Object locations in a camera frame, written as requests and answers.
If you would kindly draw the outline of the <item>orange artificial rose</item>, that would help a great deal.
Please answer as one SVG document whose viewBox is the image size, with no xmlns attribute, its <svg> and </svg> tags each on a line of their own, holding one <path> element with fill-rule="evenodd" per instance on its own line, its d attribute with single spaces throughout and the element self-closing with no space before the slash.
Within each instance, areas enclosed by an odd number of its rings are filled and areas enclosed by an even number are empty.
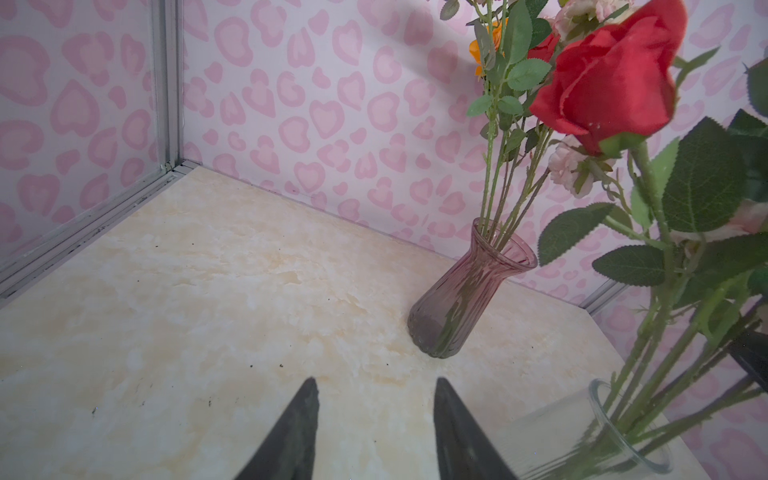
<svg viewBox="0 0 768 480">
<path fill-rule="evenodd" d="M 469 51 L 476 62 L 475 75 L 492 83 L 500 83 L 503 77 L 505 54 L 500 50 L 508 20 L 494 20 L 490 25 L 473 23 L 475 39 Z"/>
</svg>

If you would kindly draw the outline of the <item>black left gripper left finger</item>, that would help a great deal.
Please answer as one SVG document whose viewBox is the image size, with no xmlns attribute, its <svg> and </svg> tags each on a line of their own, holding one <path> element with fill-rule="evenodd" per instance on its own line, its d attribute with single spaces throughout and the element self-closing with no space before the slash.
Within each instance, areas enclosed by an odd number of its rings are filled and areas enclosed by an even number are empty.
<svg viewBox="0 0 768 480">
<path fill-rule="evenodd" d="M 310 480 L 319 410 L 318 385 L 308 377 L 235 479 Z"/>
</svg>

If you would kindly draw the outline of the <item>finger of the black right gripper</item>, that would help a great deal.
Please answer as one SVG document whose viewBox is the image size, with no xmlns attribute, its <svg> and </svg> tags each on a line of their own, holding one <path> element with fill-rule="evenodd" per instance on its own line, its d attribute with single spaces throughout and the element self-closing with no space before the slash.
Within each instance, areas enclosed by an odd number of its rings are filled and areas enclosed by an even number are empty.
<svg viewBox="0 0 768 480">
<path fill-rule="evenodd" d="M 730 356 L 760 388 L 768 389 L 768 339 L 765 333 L 745 331 L 727 347 Z"/>
</svg>

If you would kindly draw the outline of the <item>pink carnation spray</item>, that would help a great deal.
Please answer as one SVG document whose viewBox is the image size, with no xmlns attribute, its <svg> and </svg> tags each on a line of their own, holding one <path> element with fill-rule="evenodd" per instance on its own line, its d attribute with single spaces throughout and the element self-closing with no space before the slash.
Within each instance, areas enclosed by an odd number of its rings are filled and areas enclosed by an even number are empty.
<svg viewBox="0 0 768 480">
<path fill-rule="evenodd" d="M 547 63 L 527 56 L 554 29 L 541 15 L 546 5 L 543 1 L 472 1 L 469 5 L 475 13 L 467 24 L 473 33 L 477 20 L 488 25 L 494 20 L 508 20 L 500 48 L 505 54 L 501 82 L 476 76 L 482 92 L 467 108 L 468 117 L 485 122 L 481 129 L 487 146 L 479 218 L 487 222 L 485 233 L 501 231 L 494 245 L 502 247 L 516 233 L 549 177 L 542 157 L 553 131 L 534 118 L 531 107 L 550 80 L 553 64 L 552 59 Z"/>
<path fill-rule="evenodd" d="M 575 198 L 587 196 L 596 182 L 607 188 L 616 160 L 597 158 L 586 153 L 586 148 L 573 135 L 560 140 L 548 161 L 552 181 L 562 186 Z"/>
</svg>

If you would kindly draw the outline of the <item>clear frosted glass vase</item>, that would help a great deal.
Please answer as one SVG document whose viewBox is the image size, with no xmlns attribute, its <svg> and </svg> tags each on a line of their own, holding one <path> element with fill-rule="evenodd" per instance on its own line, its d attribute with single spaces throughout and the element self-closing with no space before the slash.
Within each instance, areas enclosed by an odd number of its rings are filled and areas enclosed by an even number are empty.
<svg viewBox="0 0 768 480">
<path fill-rule="evenodd" d="M 494 441 L 519 479 L 646 479 L 672 472 L 667 446 L 644 453 L 643 442 L 612 419 L 611 388 L 587 387 L 504 426 Z"/>
</svg>

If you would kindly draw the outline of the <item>small red artificial rose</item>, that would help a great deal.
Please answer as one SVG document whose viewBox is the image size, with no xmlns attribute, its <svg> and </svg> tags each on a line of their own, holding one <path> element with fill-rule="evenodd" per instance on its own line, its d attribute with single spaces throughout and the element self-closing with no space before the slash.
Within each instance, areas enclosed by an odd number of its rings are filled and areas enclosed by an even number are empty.
<svg viewBox="0 0 768 480">
<path fill-rule="evenodd" d="M 555 50 L 560 42 L 560 35 L 557 30 L 553 30 L 552 33 L 546 37 L 540 44 L 532 47 L 528 52 L 528 59 L 539 59 L 549 63 L 555 53 Z"/>
</svg>

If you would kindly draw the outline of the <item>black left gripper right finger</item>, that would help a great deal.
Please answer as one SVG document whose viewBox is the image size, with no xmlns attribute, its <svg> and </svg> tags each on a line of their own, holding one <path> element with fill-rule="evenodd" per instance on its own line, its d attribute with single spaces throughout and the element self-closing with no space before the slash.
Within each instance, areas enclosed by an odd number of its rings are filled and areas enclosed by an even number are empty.
<svg viewBox="0 0 768 480">
<path fill-rule="evenodd" d="M 442 480 L 517 478 L 444 377 L 436 381 L 433 423 Z"/>
</svg>

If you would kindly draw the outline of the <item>pink ribbed glass vase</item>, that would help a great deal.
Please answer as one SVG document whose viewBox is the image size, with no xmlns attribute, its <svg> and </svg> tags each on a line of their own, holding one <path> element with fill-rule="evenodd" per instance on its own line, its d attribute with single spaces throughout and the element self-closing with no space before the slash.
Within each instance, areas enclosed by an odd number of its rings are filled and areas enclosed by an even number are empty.
<svg viewBox="0 0 768 480">
<path fill-rule="evenodd" d="M 457 354 L 500 285 L 509 277 L 538 266 L 530 246 L 512 235 L 502 246 L 496 229 L 476 218 L 470 229 L 469 250 L 412 306 L 407 328 L 413 343 L 425 354 L 445 359 Z"/>
</svg>

